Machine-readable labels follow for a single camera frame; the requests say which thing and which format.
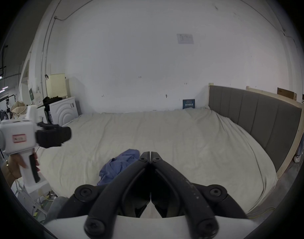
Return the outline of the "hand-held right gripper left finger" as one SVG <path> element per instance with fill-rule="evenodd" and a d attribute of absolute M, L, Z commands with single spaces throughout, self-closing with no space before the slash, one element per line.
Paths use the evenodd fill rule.
<path fill-rule="evenodd" d="M 149 204 L 149 169 L 150 152 L 144 152 L 110 183 L 79 186 L 59 212 L 59 219 L 87 215 L 83 230 L 89 238 L 112 238 L 117 215 L 139 218 Z"/>

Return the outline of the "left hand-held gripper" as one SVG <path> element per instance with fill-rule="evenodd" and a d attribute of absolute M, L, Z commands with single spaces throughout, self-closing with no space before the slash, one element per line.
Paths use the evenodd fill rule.
<path fill-rule="evenodd" d="M 60 147 L 70 140 L 72 135 L 68 126 L 37 122 L 37 106 L 35 105 L 27 107 L 24 118 L 0 122 L 0 148 L 3 154 L 9 156 L 19 154 L 23 159 L 26 167 L 21 167 L 20 173 L 27 193 L 37 193 L 47 184 L 47 181 L 38 173 L 33 155 L 37 144 L 45 149 Z"/>

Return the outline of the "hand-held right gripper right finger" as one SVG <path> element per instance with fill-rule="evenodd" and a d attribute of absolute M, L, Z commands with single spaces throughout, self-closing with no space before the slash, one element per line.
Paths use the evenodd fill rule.
<path fill-rule="evenodd" d="M 157 152 L 150 154 L 151 202 L 162 218 L 184 215 L 192 238 L 213 238 L 219 231 L 215 216 L 247 219 L 221 185 L 190 182 Z"/>

